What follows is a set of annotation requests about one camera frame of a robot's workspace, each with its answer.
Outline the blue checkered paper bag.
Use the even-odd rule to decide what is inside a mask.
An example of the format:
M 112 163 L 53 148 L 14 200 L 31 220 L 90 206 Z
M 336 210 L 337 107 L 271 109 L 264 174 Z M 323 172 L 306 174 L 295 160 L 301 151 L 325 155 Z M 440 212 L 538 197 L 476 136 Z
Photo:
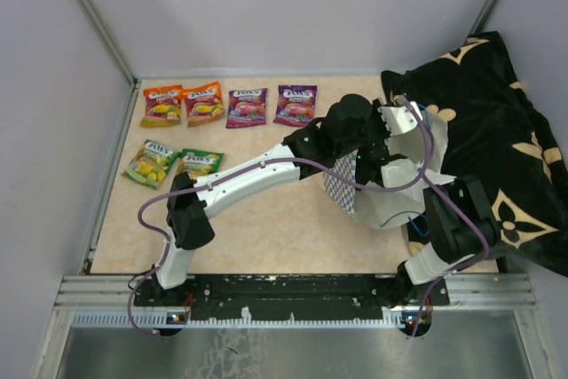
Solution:
M 378 165 L 376 181 L 369 179 L 365 189 L 346 183 L 362 172 L 359 150 L 339 159 L 332 175 L 323 175 L 325 192 L 354 222 L 376 230 L 400 227 L 425 213 L 425 189 L 454 181 L 441 172 L 448 146 L 447 124 L 416 104 L 423 122 L 407 134 L 386 140 L 391 158 Z

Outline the purple candy bag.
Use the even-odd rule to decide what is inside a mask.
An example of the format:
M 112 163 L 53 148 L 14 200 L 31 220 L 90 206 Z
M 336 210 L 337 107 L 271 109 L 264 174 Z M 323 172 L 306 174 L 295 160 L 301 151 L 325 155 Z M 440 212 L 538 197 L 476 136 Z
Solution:
M 229 91 L 227 129 L 266 124 L 266 88 Z
M 279 85 L 273 121 L 292 127 L 304 127 L 314 118 L 317 92 L 317 85 Z

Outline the orange candy bag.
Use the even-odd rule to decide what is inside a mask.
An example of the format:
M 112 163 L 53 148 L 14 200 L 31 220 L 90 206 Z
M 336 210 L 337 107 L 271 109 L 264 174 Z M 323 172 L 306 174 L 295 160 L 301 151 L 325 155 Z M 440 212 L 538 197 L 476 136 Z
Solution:
M 223 117 L 225 109 L 219 81 L 183 89 L 182 99 L 185 102 L 188 127 L 214 122 Z
M 170 127 L 181 123 L 182 85 L 143 90 L 145 113 L 140 121 L 144 128 Z

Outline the green candy bag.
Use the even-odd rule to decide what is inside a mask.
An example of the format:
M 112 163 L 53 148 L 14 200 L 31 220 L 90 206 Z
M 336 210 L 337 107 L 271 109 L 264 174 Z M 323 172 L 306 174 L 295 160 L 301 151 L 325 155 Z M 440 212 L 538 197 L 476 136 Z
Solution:
M 147 139 L 122 172 L 122 176 L 152 189 L 158 189 L 169 174 L 179 151 Z
M 216 173 L 223 157 L 223 153 L 185 148 L 179 155 L 176 174 L 187 172 L 191 178 L 195 178 Z

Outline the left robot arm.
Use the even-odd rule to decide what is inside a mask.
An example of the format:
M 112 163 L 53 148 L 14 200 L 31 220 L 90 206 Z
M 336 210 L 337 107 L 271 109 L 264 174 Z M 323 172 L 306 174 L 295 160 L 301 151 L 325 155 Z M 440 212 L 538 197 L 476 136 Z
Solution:
M 176 177 L 162 196 L 168 228 L 163 231 L 162 258 L 148 277 L 154 296 L 167 305 L 183 298 L 194 252 L 215 236 L 211 219 L 240 201 L 320 172 L 358 190 L 378 191 L 388 157 L 386 140 L 393 136 L 396 121 L 392 107 L 347 94 L 325 116 L 252 160 L 197 179 L 186 173 Z

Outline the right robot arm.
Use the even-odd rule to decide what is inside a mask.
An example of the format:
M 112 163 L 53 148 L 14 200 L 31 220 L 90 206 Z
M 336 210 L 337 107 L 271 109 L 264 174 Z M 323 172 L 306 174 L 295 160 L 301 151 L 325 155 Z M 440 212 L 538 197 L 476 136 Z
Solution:
M 366 303 L 381 307 L 426 302 L 445 276 L 486 258 L 500 240 L 500 231 L 481 182 L 426 171 L 422 162 L 405 156 L 360 149 L 354 177 L 362 189 L 354 197 L 354 220 L 386 231 L 423 217 L 427 240 L 417 254 L 398 265 L 396 274 L 370 287 Z

